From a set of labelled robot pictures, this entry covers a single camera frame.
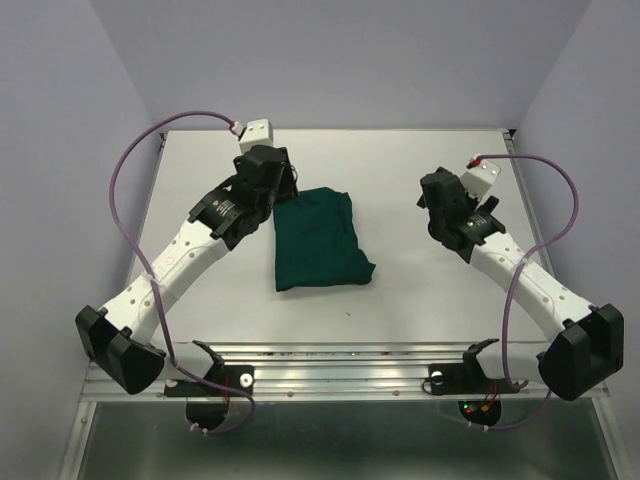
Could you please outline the green surgical drape cloth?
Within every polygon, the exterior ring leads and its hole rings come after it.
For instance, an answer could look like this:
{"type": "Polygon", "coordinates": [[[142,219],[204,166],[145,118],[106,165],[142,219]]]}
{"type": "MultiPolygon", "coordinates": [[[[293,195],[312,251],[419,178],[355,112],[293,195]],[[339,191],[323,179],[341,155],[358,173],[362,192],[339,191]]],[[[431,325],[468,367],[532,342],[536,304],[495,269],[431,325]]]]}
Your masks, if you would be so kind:
{"type": "Polygon", "coordinates": [[[376,265],[359,246],[353,203],[328,187],[274,207],[275,290],[367,285],[376,265]]]}

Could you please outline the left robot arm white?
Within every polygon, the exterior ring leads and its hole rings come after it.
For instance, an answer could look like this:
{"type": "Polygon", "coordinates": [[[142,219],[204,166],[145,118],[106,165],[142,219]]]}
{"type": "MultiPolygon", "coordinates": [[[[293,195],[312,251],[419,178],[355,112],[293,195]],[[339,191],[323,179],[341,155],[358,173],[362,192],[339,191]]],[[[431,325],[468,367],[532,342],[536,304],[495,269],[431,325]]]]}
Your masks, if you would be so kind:
{"type": "Polygon", "coordinates": [[[234,160],[235,174],[190,210],[171,243],[125,290],[102,307],[84,307],[75,324],[83,349],[127,393],[148,388],[166,354],[151,339],[169,311],[215,262],[253,234],[275,204],[297,196],[284,147],[255,145],[234,160]]]}

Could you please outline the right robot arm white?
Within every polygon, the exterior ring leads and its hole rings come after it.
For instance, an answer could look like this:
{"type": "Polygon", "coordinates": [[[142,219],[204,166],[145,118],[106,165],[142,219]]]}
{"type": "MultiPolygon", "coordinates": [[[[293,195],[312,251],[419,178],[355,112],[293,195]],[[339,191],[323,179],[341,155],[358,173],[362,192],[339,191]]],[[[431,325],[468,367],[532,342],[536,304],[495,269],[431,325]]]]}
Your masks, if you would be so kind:
{"type": "Polygon", "coordinates": [[[540,328],[542,343],[502,348],[496,339],[471,345],[457,363],[433,364],[425,389],[436,396],[517,392],[516,382],[539,383],[573,401],[623,365],[624,318],[571,292],[526,257],[492,214],[488,191],[497,166],[484,162],[457,176],[440,167],[420,181],[417,204],[427,210],[430,236],[495,282],[540,328]]]}

